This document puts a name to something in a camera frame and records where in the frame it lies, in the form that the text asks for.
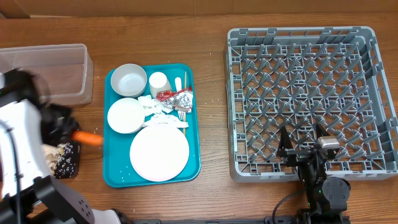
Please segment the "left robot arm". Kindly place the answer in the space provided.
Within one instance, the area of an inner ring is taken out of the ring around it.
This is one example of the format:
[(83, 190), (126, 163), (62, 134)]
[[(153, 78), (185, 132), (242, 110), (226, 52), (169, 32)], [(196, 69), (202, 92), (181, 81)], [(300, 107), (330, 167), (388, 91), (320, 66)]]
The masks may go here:
[(1, 74), (1, 223), (128, 223), (115, 209), (91, 208), (52, 175), (42, 149), (42, 108), (31, 73)]

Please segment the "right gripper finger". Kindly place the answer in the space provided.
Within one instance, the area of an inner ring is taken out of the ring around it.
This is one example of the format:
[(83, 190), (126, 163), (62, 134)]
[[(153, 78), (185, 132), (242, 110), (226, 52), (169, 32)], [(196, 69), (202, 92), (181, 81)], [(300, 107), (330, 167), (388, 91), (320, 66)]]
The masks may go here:
[(279, 133), (280, 133), (280, 141), (276, 155), (277, 157), (287, 157), (288, 151), (292, 151), (294, 148), (285, 126), (280, 128)]
[(319, 123), (315, 125), (315, 131), (317, 139), (325, 136), (330, 136), (330, 134), (326, 131), (326, 129)]

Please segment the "orange carrot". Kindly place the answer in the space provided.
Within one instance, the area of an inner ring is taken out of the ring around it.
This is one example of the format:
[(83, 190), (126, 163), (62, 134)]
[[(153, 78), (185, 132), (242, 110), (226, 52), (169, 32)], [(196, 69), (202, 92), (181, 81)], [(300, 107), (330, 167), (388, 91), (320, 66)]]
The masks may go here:
[(72, 134), (72, 139), (91, 146), (100, 146), (103, 143), (102, 136), (85, 131), (75, 131)]

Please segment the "white bowl with peanuts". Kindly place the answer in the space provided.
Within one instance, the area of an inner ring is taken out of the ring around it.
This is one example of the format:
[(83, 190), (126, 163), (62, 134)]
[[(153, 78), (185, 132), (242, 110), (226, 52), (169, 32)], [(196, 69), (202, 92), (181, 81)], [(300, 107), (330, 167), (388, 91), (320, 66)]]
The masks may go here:
[(111, 105), (106, 118), (113, 131), (131, 134), (142, 128), (145, 117), (144, 107), (138, 100), (122, 98)]

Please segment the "grey bowl with rice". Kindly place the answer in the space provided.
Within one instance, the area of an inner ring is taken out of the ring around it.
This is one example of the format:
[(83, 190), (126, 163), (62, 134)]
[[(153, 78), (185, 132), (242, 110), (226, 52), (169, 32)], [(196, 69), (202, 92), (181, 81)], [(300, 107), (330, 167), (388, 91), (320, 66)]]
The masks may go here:
[(111, 75), (111, 87), (119, 95), (138, 97), (147, 85), (145, 70), (136, 64), (127, 63), (116, 68)]

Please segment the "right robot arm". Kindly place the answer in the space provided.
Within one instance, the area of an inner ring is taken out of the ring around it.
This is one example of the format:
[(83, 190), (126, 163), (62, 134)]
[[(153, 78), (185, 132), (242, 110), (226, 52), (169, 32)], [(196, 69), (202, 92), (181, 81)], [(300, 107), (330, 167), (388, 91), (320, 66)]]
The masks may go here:
[[(337, 138), (330, 135), (320, 125), (315, 125), (317, 140), (310, 148), (303, 151), (293, 149), (289, 134), (285, 127), (280, 128), (280, 141), (277, 156), (285, 160), (287, 167), (296, 167), (303, 189), (283, 198), (272, 212), (272, 222), (284, 223), (315, 223), (344, 224), (349, 223), (349, 217), (344, 217), (351, 186), (345, 179), (328, 177), (325, 163), (335, 159), (341, 149)], [(305, 193), (308, 208), (297, 210), (292, 217), (277, 217), (277, 209), (288, 199)]]

